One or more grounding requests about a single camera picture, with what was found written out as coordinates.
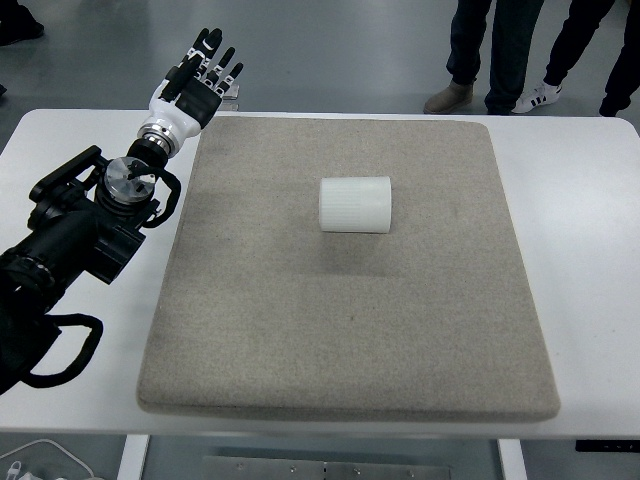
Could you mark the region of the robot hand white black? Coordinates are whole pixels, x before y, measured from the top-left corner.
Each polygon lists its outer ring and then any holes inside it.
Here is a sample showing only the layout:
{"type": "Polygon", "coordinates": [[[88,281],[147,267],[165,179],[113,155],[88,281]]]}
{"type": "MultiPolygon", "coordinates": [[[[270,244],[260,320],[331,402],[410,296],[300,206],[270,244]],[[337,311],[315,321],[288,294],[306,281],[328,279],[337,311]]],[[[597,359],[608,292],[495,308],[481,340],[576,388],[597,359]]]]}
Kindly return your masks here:
{"type": "Polygon", "coordinates": [[[149,116],[138,136],[159,142],[170,156],[188,138],[201,133],[222,104],[224,95],[243,69],[228,65],[235,55],[228,48],[216,60],[222,30],[203,29],[177,65],[171,67],[149,102],[149,116]]]}

